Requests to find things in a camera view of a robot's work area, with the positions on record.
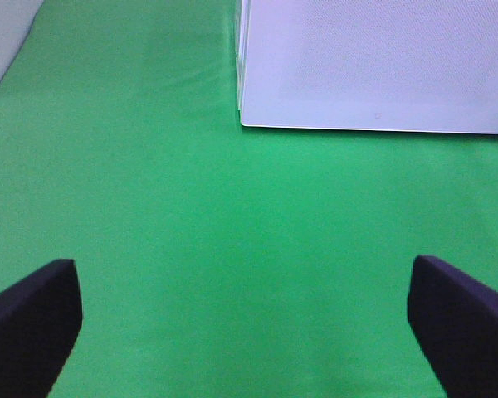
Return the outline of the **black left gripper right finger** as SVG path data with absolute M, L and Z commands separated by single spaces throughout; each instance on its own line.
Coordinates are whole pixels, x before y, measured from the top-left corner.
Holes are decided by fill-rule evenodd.
M 408 323 L 448 397 L 498 397 L 498 292 L 435 256 L 413 261 Z

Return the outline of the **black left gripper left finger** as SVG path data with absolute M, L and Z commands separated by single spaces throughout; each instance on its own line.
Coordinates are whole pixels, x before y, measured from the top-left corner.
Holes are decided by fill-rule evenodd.
M 0 293 L 0 397 L 47 397 L 82 326 L 74 260 L 53 260 Z

